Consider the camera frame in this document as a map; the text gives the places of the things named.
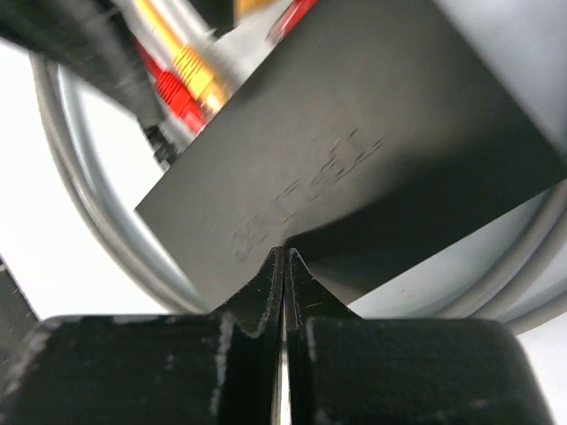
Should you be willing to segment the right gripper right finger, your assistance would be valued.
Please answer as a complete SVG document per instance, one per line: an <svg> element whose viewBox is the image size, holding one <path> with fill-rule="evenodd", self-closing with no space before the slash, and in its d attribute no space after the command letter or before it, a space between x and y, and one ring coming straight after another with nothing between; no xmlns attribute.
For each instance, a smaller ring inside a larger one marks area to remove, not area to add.
<svg viewBox="0 0 567 425"><path fill-rule="evenodd" d="M286 248L283 253L291 422L313 424L315 391L312 368L315 363L315 343L312 322L317 319L357 319L359 316L315 279L298 250Z"/></svg>

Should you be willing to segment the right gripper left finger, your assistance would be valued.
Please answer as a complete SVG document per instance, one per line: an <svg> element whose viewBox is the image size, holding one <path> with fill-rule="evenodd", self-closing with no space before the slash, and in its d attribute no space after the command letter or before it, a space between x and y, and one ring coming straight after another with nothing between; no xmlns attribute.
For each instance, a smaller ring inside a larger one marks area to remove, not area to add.
<svg viewBox="0 0 567 425"><path fill-rule="evenodd" d="M221 319L212 414L219 424L271 424L279 414L284 249L214 310Z"/></svg>

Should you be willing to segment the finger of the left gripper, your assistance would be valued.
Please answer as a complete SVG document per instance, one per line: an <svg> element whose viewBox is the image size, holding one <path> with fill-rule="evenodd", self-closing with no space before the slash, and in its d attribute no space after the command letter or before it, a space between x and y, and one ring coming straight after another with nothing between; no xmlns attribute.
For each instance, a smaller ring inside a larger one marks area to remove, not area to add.
<svg viewBox="0 0 567 425"><path fill-rule="evenodd" d="M132 112L143 127L165 120L113 1L3 1L1 36L66 67Z"/></svg>

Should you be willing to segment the black network switch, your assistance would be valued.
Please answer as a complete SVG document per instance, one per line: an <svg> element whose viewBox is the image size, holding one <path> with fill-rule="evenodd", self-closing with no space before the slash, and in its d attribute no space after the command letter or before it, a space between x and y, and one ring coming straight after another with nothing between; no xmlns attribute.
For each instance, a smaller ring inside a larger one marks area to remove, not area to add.
<svg viewBox="0 0 567 425"><path fill-rule="evenodd" d="M431 1L320 1L137 206L210 306L291 247L352 302L557 184Z"/></svg>

